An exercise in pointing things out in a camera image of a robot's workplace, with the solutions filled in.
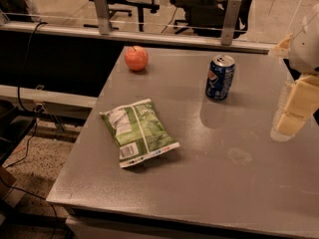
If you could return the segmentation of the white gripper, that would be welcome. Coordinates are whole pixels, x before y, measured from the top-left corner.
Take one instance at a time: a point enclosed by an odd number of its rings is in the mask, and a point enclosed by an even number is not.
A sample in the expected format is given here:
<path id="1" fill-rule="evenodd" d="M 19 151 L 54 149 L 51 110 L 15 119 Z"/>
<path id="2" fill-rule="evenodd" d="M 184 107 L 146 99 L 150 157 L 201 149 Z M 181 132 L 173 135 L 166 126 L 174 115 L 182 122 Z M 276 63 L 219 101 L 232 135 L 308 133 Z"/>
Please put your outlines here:
<path id="1" fill-rule="evenodd" d="M 319 4 L 314 5 L 300 26 L 273 46 L 270 57 L 287 58 L 302 75 L 286 81 L 275 113 L 270 136 L 276 141 L 294 137 L 319 109 Z"/>

